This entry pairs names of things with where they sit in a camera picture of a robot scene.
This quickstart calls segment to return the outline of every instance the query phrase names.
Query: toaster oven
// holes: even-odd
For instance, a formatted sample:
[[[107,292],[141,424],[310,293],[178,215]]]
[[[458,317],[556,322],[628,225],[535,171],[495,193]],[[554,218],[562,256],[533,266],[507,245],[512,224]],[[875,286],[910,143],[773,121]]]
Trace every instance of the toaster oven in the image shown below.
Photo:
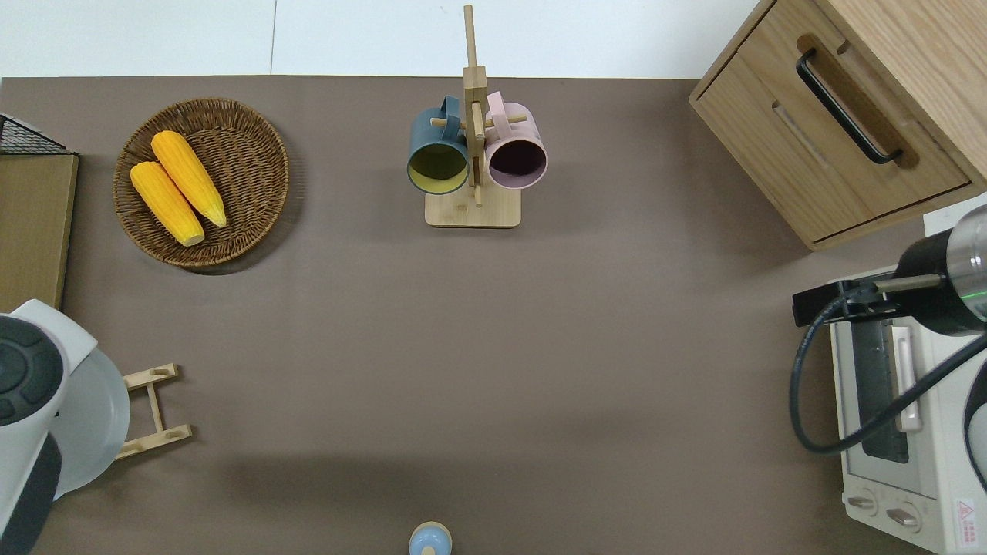
[[[911,317],[837,322],[830,337],[841,437],[971,341],[939,335]],[[935,553],[987,553],[987,494],[963,437],[966,396],[986,357],[959,367],[896,422],[840,455],[849,517]]]

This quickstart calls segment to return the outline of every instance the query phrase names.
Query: black cable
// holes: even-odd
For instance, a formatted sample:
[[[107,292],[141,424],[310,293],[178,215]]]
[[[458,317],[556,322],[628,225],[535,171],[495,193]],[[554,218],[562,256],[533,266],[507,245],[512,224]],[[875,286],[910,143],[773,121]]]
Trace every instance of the black cable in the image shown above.
[[[812,344],[812,340],[815,338],[816,332],[822,328],[822,325],[826,320],[836,313],[843,303],[852,300],[854,297],[871,292],[874,292],[873,285],[865,285],[855,289],[850,289],[842,296],[833,299],[833,301],[827,304],[826,307],[819,312],[819,315],[812,320],[812,323],[809,324],[808,329],[805,330],[805,336],[802,338],[801,344],[798,346],[795,364],[792,366],[792,381],[789,385],[789,414],[792,417],[792,428],[795,429],[798,441],[800,441],[806,449],[812,451],[813,453],[835,455],[849,449],[850,447],[853,447],[857,443],[860,443],[873,433],[877,432],[880,427],[894,420],[894,418],[898,416],[901,411],[905,410],[908,405],[911,405],[917,401],[919,397],[932,389],[934,385],[948,376],[953,370],[963,365],[964,362],[967,362],[971,358],[975,357],[981,351],[987,349],[987,334],[977,337],[968,345],[950,355],[949,358],[943,360],[942,363],[933,368],[929,373],[922,376],[922,379],[916,381],[915,385],[913,385],[908,391],[905,391],[898,396],[897,399],[891,401],[887,407],[867,421],[856,432],[853,432],[839,441],[828,445],[816,443],[805,434],[805,429],[801,424],[801,416],[798,413],[798,387],[801,384],[802,365],[805,362],[805,355],[808,353],[808,348]]]

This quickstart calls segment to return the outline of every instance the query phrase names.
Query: oven knob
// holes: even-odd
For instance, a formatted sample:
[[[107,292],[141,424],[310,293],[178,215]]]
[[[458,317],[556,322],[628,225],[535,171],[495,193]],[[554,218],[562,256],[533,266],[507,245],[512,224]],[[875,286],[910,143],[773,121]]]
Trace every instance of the oven knob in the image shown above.
[[[888,509],[887,517],[907,528],[912,533],[922,529],[922,519],[915,506],[910,503],[903,503],[897,509]]]
[[[877,500],[871,490],[861,490],[857,495],[844,492],[843,503],[850,507],[856,507],[870,516],[877,514]]]

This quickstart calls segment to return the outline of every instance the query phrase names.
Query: small wooden rack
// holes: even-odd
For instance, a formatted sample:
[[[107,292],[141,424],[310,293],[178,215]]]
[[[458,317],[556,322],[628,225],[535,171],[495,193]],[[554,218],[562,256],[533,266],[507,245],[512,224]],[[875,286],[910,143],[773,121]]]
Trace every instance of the small wooden rack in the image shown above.
[[[134,372],[123,377],[127,391],[133,391],[141,387],[147,388],[147,395],[151,400],[151,415],[154,417],[154,428],[157,432],[124,443],[123,447],[120,448],[120,453],[114,460],[120,460],[130,455],[142,453],[148,449],[191,437],[191,426],[188,424],[182,424],[181,426],[165,430],[164,422],[161,418],[161,406],[158,404],[158,392],[154,388],[155,383],[171,379],[178,374],[179,372],[175,365],[169,363],[148,370]]]
[[[448,195],[425,195],[425,221],[433,227],[517,227],[521,223],[521,191],[491,183],[487,175],[484,152],[486,128],[494,126],[484,120],[487,104],[487,68],[477,65],[476,35],[473,27],[473,6],[464,8],[466,17],[466,56],[463,68],[463,99],[466,127],[466,148],[470,157],[469,187],[461,187]],[[513,122],[524,121],[515,118]],[[434,119],[433,125],[445,125]]]

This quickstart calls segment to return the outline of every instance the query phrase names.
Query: oven door handle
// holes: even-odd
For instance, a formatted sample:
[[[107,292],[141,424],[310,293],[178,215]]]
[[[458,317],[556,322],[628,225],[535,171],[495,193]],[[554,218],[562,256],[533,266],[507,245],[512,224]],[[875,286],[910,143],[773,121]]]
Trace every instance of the oven door handle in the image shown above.
[[[911,328],[891,326],[891,343],[894,345],[894,361],[891,370],[894,372],[895,384],[898,386],[897,394],[900,396],[915,385],[915,359],[912,356]],[[918,400],[901,411],[896,424],[899,431],[907,434],[922,429]]]

